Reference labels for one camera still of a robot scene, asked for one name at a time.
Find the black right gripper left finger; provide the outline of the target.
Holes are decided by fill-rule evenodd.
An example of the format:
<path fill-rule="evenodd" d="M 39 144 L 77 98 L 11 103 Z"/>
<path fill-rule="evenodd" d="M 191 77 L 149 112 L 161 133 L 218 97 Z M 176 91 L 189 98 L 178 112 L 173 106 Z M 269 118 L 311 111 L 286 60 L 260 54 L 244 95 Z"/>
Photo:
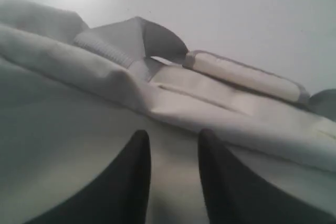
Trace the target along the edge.
<path fill-rule="evenodd" d="M 30 223 L 145 223 L 151 183 L 151 150 L 145 130 L 86 187 Z"/>

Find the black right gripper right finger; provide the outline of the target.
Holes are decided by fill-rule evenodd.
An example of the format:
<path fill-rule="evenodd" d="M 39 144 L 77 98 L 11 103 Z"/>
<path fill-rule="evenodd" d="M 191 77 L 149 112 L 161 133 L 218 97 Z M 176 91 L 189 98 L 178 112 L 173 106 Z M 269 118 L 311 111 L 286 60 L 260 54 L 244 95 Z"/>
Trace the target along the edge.
<path fill-rule="evenodd" d="M 257 175 L 211 130 L 198 134 L 198 167 L 210 223 L 335 223 Z"/>

